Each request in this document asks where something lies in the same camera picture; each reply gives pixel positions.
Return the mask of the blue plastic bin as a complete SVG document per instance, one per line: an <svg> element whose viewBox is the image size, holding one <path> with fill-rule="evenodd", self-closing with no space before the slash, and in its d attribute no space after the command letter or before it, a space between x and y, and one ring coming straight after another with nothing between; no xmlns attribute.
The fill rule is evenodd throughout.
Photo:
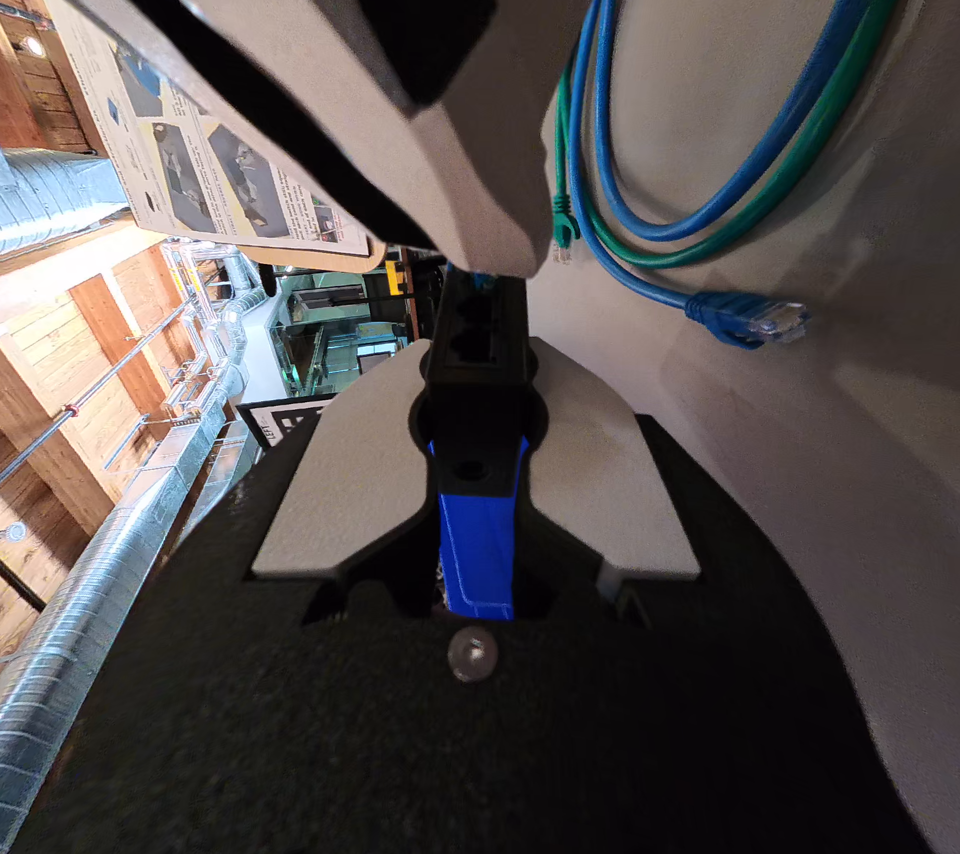
<svg viewBox="0 0 960 854"><path fill-rule="evenodd" d="M440 493L438 561L445 605L454 615L512 621L515 516L520 472L507 497Z"/></svg>

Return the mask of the printed instruction sheet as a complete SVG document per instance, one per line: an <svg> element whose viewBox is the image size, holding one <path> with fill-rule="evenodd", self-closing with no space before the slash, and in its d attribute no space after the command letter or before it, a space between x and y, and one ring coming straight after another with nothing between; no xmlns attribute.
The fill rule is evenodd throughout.
<svg viewBox="0 0 960 854"><path fill-rule="evenodd" d="M135 48L44 0L137 223L237 246L364 257L340 206L272 163Z"/></svg>

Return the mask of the black and white tag sign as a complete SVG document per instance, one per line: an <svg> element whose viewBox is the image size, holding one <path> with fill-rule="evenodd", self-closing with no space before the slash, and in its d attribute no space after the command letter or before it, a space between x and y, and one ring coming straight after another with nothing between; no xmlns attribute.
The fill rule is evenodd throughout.
<svg viewBox="0 0 960 854"><path fill-rule="evenodd" d="M302 424L315 426L335 393L322 392L239 403L236 411L264 451L278 446Z"/></svg>

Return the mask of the black network switch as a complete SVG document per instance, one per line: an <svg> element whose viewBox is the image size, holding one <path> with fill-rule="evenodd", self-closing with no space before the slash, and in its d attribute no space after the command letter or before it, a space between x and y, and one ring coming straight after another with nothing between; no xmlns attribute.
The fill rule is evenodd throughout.
<svg viewBox="0 0 960 854"><path fill-rule="evenodd" d="M424 369L439 493L514 495L536 361L526 283L449 265Z"/></svg>

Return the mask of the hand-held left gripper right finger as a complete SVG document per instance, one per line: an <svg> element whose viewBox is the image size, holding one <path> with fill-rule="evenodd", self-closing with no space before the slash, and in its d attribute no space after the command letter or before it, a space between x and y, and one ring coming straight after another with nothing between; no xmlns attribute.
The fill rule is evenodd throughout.
<svg viewBox="0 0 960 854"><path fill-rule="evenodd" d="M515 616L624 608L702 568L631 405L539 337L515 506Z"/></svg>

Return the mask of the silver ventilation duct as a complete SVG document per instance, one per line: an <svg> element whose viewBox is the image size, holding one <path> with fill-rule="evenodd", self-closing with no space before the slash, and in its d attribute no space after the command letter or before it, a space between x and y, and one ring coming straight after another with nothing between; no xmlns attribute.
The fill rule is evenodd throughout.
<svg viewBox="0 0 960 854"><path fill-rule="evenodd" d="M113 163L46 149L1 152L1 252L66 236L126 211Z"/></svg>
<svg viewBox="0 0 960 854"><path fill-rule="evenodd" d="M246 372L224 362L199 414L173 427L25 640L1 679L2 851L12 845L100 672L186 497L225 424Z"/></svg>

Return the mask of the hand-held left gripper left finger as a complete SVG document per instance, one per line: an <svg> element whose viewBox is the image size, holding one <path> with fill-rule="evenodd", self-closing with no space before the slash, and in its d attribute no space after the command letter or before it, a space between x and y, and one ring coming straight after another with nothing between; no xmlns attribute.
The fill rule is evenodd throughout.
<svg viewBox="0 0 960 854"><path fill-rule="evenodd" d="M415 439L429 347L403 348L323 409L253 559L258 580L317 583L320 617L362 584L403 616L430 614L438 495Z"/></svg>

